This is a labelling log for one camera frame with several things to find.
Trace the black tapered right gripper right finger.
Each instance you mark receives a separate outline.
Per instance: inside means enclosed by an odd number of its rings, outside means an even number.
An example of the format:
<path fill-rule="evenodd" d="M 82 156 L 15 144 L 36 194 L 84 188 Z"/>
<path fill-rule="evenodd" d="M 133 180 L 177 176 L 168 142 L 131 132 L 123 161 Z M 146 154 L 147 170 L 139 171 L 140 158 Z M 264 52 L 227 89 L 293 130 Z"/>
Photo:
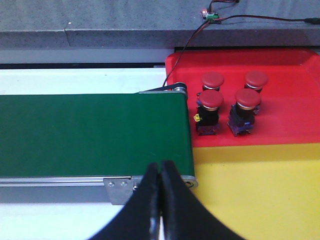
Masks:
<path fill-rule="evenodd" d="M 190 191 L 171 160 L 161 163 L 160 205 L 166 240 L 242 240 Z"/>

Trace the black tapered right gripper left finger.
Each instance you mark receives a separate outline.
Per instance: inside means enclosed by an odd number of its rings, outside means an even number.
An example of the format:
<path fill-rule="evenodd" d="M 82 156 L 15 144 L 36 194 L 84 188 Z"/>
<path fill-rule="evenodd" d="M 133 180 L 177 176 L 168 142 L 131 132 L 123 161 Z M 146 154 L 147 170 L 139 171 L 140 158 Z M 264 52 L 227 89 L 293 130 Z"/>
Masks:
<path fill-rule="evenodd" d="M 160 231 L 158 165 L 151 163 L 121 211 L 91 240 L 158 240 Z"/>

